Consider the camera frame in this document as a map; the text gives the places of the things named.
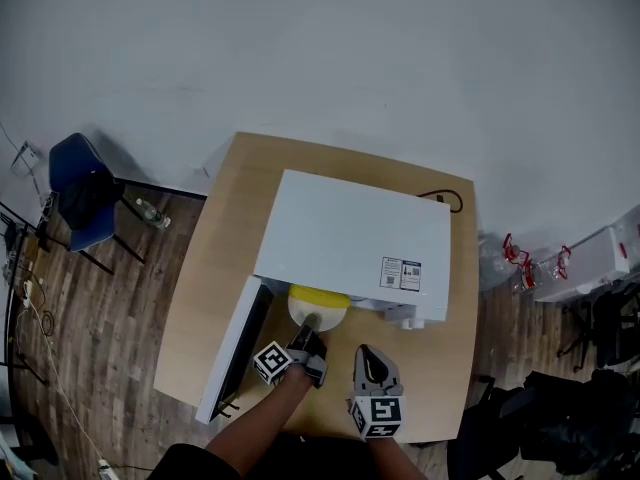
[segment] person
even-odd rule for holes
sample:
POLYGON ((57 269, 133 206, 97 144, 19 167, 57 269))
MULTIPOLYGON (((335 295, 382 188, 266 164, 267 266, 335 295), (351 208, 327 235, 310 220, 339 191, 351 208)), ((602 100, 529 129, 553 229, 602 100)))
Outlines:
POLYGON ((233 421, 204 448, 171 446, 149 480, 241 478, 425 480, 393 438, 361 441, 282 434, 312 386, 299 365, 260 403, 233 421))

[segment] plastic bottle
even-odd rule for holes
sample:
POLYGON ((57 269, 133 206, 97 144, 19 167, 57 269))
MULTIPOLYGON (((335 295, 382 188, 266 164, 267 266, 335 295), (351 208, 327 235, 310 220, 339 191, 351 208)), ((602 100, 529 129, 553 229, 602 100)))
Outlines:
POLYGON ((136 199, 136 206, 138 207, 140 215, 144 217, 144 220, 153 224, 155 227, 167 228, 169 224, 171 224, 171 219, 158 211, 158 209, 148 201, 138 198, 136 199))
POLYGON ((558 256, 533 263, 528 260, 522 265, 520 278, 517 280, 514 291, 524 292, 554 282, 557 279, 567 279, 566 268, 569 266, 571 250, 563 246, 558 256))
POLYGON ((478 256, 481 292, 504 283, 515 274, 521 263, 521 251, 517 245, 511 244, 511 233, 504 240, 493 234, 481 237, 478 256))

